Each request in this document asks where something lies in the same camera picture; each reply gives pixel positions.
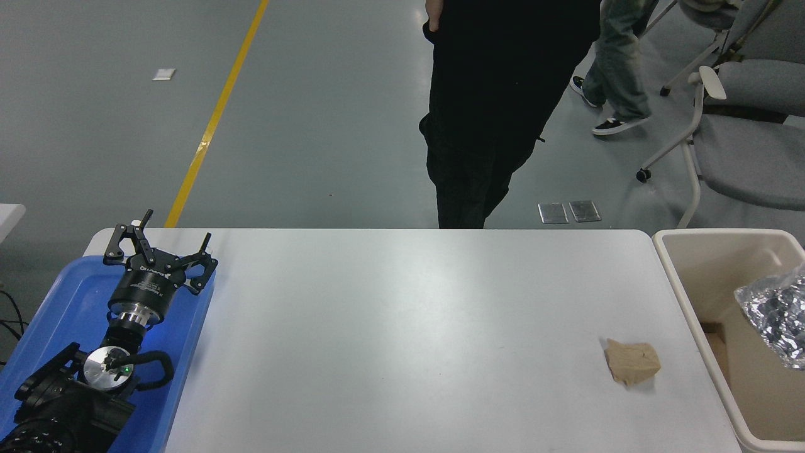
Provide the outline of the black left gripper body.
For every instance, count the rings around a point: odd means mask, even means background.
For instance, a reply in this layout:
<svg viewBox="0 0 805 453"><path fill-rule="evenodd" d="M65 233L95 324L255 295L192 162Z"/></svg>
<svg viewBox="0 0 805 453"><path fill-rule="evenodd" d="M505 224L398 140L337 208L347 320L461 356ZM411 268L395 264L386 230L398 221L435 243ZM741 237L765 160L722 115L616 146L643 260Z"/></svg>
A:
<svg viewBox="0 0 805 453"><path fill-rule="evenodd" d="M127 258L123 277L108 302L110 311L119 315L138 306L149 310L150 320L164 320L185 281L185 269L178 261L178 256L163 250L155 251L153 263L143 254Z"/></svg>

